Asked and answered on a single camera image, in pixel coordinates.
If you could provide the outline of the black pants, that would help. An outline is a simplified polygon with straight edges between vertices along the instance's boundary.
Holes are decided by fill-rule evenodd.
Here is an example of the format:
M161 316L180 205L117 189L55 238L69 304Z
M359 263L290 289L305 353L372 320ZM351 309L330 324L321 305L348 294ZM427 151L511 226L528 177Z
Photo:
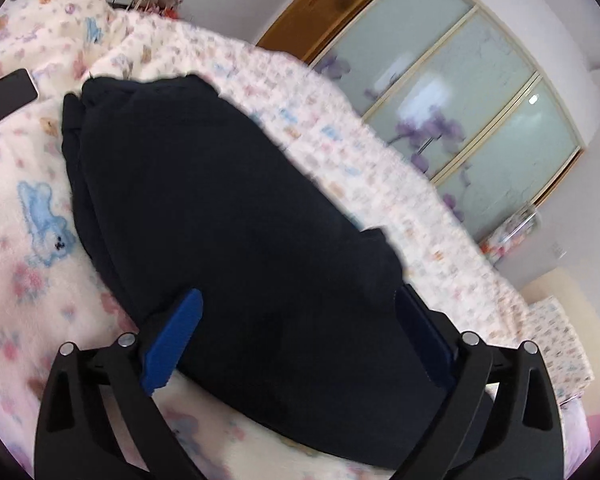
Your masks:
M422 304L384 232L195 76L90 79L61 131L79 238L135 325L201 293L183 375L308 448L401 465L445 392L402 330Z

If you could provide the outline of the patterned pillow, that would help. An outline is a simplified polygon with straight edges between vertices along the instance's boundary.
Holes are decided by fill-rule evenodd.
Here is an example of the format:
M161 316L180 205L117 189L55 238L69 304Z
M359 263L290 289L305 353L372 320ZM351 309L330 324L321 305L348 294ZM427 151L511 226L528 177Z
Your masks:
M529 304L529 338L541 350L559 404L580 398L594 380L593 367L567 313L554 296Z

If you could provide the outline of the cream bed headboard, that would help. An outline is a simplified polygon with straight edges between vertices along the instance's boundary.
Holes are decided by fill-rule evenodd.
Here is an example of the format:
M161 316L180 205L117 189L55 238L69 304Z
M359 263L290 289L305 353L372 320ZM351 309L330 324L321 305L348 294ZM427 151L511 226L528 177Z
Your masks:
M524 285L521 296L534 304L554 296L564 308L593 369L594 380L584 390L582 402L588 415L600 414L600 317L578 283L563 268L555 268Z

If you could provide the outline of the pink patterned bed blanket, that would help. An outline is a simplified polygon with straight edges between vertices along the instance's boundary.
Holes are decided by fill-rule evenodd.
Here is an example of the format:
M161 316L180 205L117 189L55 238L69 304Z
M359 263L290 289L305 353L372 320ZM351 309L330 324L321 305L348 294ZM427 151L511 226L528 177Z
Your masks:
M38 99L0 123L0 439L23 469L58 347L103 346L132 326L76 237L61 154L62 100L90 77L203 76L357 226L385 230L430 308L491 344L529 338L528 302L434 188L291 56L106 0L5 0L0 78L20 68Z

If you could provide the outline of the clear jar of plush toys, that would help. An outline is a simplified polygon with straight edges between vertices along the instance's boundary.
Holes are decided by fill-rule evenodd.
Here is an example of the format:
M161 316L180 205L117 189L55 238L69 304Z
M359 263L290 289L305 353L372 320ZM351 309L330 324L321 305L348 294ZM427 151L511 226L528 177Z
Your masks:
M539 225L536 207L527 204L507 218L480 244L481 252L491 264L498 263L520 245Z

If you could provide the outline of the black smartphone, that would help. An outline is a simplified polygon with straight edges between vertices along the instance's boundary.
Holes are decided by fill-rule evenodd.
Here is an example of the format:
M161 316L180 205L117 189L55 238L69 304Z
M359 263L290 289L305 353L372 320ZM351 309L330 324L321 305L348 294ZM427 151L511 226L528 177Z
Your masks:
M0 122L38 98L38 89L25 68L0 78Z

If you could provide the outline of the glass sliding wardrobe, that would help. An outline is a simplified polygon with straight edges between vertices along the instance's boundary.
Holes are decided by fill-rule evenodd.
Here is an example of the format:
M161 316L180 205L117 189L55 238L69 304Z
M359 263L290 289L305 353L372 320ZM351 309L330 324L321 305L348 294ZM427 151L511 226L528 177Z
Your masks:
M475 0L370 0L309 61L475 240L542 203L583 148L530 55Z

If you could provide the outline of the brown wooden door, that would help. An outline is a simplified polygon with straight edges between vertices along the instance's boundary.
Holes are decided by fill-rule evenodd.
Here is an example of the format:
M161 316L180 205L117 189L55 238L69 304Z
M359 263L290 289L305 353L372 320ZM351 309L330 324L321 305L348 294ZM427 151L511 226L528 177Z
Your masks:
M373 0L292 0L257 46L312 63Z

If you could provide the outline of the white wall switch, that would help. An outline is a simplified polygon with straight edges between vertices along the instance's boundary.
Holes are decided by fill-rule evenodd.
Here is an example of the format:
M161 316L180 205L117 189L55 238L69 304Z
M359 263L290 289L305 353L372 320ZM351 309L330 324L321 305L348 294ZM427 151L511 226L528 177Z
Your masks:
M556 260L560 260L566 254L565 249L562 248L562 246L560 246L558 243L554 243L552 246L550 246L550 251Z

